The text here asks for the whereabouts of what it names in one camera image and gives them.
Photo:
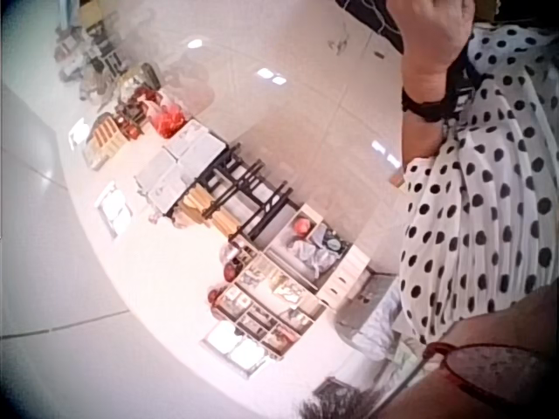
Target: hand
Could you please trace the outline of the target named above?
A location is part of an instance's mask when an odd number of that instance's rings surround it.
[[[388,0],[404,40],[403,67],[446,74],[472,33],[473,0]]]

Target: black watch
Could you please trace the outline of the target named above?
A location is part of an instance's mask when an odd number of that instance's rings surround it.
[[[425,122],[439,122],[451,117],[456,100],[448,92],[440,102],[417,103],[402,89],[402,110],[420,116]]]

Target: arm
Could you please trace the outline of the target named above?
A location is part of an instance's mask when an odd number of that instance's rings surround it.
[[[473,0],[389,0],[389,10],[404,39],[404,90],[417,103],[445,97],[446,73],[472,32]],[[404,113],[402,160],[433,156],[442,141],[443,123]]]

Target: white drawer unit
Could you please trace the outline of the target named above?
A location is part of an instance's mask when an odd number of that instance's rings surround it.
[[[334,272],[316,293],[316,298],[330,309],[337,310],[368,264],[367,255],[357,246],[352,245]]]

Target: wrist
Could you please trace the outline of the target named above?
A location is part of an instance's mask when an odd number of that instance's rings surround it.
[[[403,60],[404,90],[417,103],[439,102],[446,95],[446,69],[434,69]]]

